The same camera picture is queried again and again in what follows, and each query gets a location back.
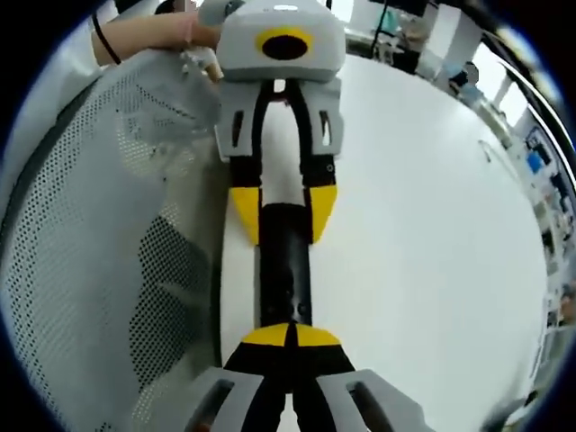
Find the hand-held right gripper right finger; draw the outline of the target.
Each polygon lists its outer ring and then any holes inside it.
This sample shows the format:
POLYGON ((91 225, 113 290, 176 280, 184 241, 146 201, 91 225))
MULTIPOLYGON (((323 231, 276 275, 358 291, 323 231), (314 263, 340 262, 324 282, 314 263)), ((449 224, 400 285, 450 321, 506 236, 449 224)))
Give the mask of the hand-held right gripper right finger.
POLYGON ((426 431, 422 407, 370 369, 356 369, 337 337, 295 324, 292 406, 301 431, 426 431))

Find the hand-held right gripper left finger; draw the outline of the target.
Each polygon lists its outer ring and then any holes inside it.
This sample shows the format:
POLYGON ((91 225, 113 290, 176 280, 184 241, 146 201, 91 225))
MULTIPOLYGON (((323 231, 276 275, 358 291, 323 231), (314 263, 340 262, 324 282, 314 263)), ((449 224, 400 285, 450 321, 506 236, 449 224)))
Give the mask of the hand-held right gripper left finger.
POLYGON ((293 324, 256 328, 211 378, 187 431, 276 431, 292 389, 293 324))

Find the person's left hand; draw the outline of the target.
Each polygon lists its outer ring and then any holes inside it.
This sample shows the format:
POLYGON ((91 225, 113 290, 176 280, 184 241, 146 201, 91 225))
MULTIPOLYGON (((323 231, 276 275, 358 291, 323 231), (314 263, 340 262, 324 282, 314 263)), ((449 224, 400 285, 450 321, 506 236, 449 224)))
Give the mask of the person's left hand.
POLYGON ((143 50, 215 50, 221 36, 219 26, 201 23, 197 11, 139 16, 119 22, 119 41, 111 42, 119 59, 143 50))

